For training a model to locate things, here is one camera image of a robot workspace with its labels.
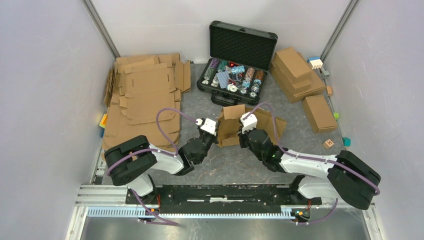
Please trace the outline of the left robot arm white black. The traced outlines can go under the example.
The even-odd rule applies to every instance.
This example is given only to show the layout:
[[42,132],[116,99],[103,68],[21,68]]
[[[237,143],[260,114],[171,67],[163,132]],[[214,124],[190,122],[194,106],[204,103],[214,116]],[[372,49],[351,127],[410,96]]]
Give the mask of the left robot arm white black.
[[218,143],[216,133],[199,129],[199,137],[190,138],[176,153],[160,149],[139,135],[104,153],[107,175],[114,186],[126,186],[145,204],[153,203],[157,190],[153,178],[145,174],[150,169],[175,176],[184,176],[195,169],[208,155],[213,144]]

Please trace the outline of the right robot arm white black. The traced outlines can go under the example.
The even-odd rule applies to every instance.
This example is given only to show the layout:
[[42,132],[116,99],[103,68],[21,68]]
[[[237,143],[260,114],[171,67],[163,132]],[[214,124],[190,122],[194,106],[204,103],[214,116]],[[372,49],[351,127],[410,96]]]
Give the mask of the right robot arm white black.
[[348,150],[333,155],[306,154],[279,147],[262,129],[240,130],[237,135],[241,148],[249,149],[268,170],[300,175],[288,191],[295,204],[333,198],[367,210],[373,197],[380,194],[380,174]]

